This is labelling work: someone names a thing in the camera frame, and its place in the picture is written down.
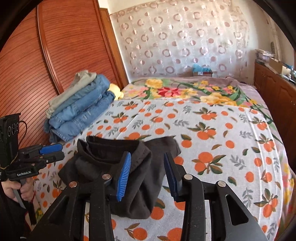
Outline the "left hand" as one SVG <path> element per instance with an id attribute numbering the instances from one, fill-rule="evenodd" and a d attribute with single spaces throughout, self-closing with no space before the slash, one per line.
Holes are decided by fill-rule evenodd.
<path id="1" fill-rule="evenodd" d="M 31 202 L 34 198 L 34 186 L 32 177 L 27 178 L 25 184 L 20 184 L 19 182 L 10 180 L 2 182 L 1 184 L 5 195 L 16 202 L 18 202 L 18 200 L 14 194 L 14 190 L 20 190 L 21 197 L 25 201 Z"/>

